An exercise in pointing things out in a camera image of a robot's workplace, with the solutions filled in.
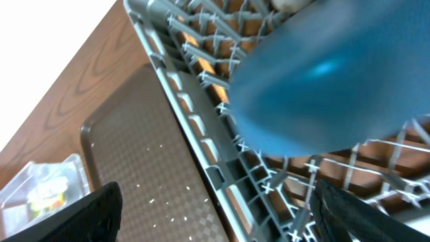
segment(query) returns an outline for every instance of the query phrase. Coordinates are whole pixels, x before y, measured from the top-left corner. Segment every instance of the dish rack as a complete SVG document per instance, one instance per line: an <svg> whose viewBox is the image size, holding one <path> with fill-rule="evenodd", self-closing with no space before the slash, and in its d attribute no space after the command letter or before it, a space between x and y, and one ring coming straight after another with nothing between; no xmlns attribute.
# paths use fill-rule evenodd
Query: dish rack
<svg viewBox="0 0 430 242"><path fill-rule="evenodd" d="M430 135L421 119L396 136L311 157L269 157L236 132L228 78L292 14L263 0L124 5L239 241L319 241L308 201L320 178L402 222L428 204Z"/></svg>

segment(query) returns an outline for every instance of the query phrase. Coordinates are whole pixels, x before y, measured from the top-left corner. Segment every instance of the white wall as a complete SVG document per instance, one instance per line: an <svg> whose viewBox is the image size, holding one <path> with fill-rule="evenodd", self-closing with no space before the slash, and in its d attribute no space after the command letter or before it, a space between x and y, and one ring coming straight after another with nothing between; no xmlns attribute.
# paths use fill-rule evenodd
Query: white wall
<svg viewBox="0 0 430 242"><path fill-rule="evenodd" d="M0 1L0 151L114 2Z"/></svg>

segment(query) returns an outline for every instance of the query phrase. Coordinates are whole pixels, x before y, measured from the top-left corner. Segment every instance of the wood grain surface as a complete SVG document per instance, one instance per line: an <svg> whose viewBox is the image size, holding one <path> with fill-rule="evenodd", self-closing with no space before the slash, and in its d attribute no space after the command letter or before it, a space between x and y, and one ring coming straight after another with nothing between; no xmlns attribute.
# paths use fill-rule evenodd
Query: wood grain surface
<svg viewBox="0 0 430 242"><path fill-rule="evenodd" d="M0 188L28 161L58 163L71 153L84 160L81 125L148 62L122 1L117 1L0 153Z"/></svg>

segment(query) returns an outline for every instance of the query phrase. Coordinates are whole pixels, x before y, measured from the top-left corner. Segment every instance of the plastic grid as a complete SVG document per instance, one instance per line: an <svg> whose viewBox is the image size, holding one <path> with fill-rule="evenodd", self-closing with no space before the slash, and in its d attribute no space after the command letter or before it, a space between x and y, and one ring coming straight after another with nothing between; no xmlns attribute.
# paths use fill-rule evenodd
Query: plastic grid
<svg viewBox="0 0 430 242"><path fill-rule="evenodd" d="M354 171L380 176L384 181L380 191L363 200L386 214L382 201L387 198L400 195L404 201L420 208L420 202L430 197L430 175L405 179L395 171L402 148L430 153L430 149L421 144L404 144L407 131L412 128L424 144L430 145L429 134L416 120L408 121L395 140L369 140L366 144L356 145L350 150L347 162L319 155L309 157L304 164L309 175L303 177L288 172L291 161L288 157L282 158L282 167L277 168L267 162L269 157L261 151L250 149L234 131L234 116L228 102L220 102L213 108L205 90L209 86L228 90L228 75L197 71L194 66L204 59L212 67L227 65L228 72L232 73L247 55L241 44L258 43L278 27L289 16L288 13L273 11L262 0L244 0L238 11L230 13L228 9L232 1L229 0L178 0L175 3L169 0L148 3L130 0L124 3L169 101L240 241L318 241L308 201L323 163L346 167L347 172L342 179L342 187L346 190L351 185ZM250 20L261 20L261 26L257 35L244 36L244 25ZM237 22L237 28L232 27L231 21ZM198 28L192 26L193 22L198 22ZM215 26L212 34L207 34L209 25ZM178 34L187 34L192 40L181 40ZM213 50L210 52L203 48L206 40L212 42ZM220 54L222 42L230 42L228 58ZM356 164L359 148L371 143L393 147L387 169L381 171ZM306 187L301 206L286 194L286 180ZM289 219L280 218L270 199L273 193L279 195ZM241 212L234 209L235 206L240 206Z"/></svg>

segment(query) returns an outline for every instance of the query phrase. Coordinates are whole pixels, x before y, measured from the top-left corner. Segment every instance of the black object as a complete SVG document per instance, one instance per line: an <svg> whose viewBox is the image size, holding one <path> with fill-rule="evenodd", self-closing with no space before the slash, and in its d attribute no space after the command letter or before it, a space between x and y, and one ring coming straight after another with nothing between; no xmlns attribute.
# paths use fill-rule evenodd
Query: black object
<svg viewBox="0 0 430 242"><path fill-rule="evenodd" d="M390 218L351 194L319 180L310 207L322 240L361 242L430 241L430 237Z"/></svg>
<svg viewBox="0 0 430 242"><path fill-rule="evenodd" d="M3 242L114 242L120 230L121 211L120 187L110 182Z"/></svg>

